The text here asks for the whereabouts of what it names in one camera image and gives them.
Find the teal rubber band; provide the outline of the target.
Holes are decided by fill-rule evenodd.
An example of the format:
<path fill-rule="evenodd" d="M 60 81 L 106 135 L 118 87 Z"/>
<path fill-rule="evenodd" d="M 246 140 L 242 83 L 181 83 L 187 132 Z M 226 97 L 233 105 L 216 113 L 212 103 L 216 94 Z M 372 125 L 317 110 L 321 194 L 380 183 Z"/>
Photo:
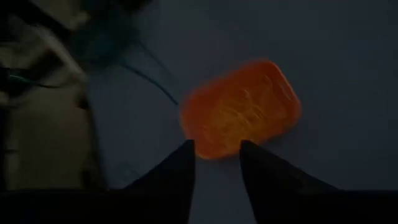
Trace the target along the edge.
<path fill-rule="evenodd" d="M 147 55 L 170 77 L 173 77 L 172 72 L 166 67 L 166 65 L 157 58 L 156 54 L 154 54 L 141 40 L 136 40 L 137 45 L 139 45 L 144 51 L 146 51 Z M 165 87 L 163 87 L 159 82 L 146 75 L 144 72 L 140 71 L 138 68 L 133 67 L 132 65 L 127 64 L 125 61 L 121 61 L 119 65 L 126 70 L 134 73 L 135 75 L 141 77 L 143 80 L 149 82 L 158 88 L 166 97 L 174 104 L 179 105 L 178 100 L 171 94 Z"/>

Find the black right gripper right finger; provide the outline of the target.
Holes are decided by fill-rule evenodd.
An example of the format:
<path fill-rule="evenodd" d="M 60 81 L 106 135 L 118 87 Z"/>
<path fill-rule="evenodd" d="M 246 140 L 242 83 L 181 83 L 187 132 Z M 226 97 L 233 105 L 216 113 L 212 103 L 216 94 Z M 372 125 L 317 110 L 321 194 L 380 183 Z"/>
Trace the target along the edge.
<path fill-rule="evenodd" d="M 307 199 L 338 190 L 249 140 L 241 141 L 239 164 L 258 223 L 312 218 L 317 206 Z"/>

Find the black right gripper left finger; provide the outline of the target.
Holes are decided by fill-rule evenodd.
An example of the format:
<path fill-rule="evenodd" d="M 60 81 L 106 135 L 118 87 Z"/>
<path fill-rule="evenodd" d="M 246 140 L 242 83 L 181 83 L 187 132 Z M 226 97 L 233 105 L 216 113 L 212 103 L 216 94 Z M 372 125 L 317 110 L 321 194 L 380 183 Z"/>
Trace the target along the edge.
<path fill-rule="evenodd" d="M 194 188 L 195 146 L 186 140 L 123 190 L 133 223 L 188 223 Z"/>

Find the orange plastic basket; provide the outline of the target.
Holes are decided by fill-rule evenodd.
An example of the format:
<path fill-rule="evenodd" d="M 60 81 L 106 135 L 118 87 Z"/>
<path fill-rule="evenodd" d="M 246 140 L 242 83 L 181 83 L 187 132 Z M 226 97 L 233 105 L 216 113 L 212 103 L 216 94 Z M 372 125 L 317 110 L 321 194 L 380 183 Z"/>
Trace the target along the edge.
<path fill-rule="evenodd" d="M 260 144 L 286 133 L 301 114 L 281 69 L 255 60 L 194 89 L 180 106 L 180 124 L 197 156 L 221 159 L 237 154 L 243 140 Z"/>

